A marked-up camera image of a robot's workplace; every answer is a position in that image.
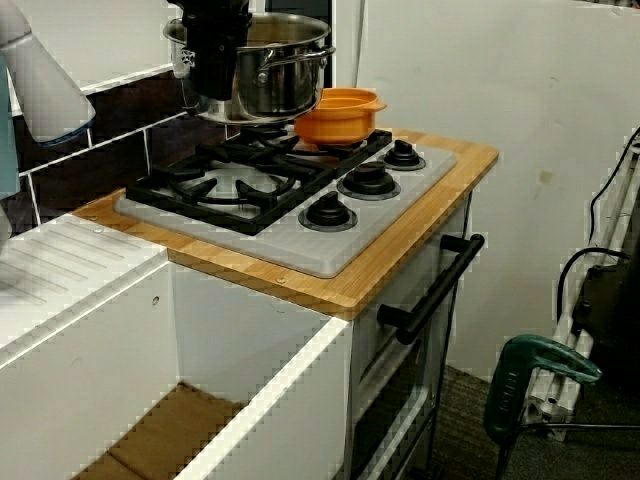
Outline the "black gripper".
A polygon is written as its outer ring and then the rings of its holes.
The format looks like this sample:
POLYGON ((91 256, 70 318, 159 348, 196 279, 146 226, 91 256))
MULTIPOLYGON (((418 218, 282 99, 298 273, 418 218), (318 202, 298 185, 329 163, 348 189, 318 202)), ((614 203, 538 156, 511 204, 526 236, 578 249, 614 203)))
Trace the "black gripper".
POLYGON ((236 66, 236 41, 224 31, 246 30, 249 2, 241 0, 181 0, 187 49, 194 54, 191 80, 196 92, 210 99, 230 99, 236 66))

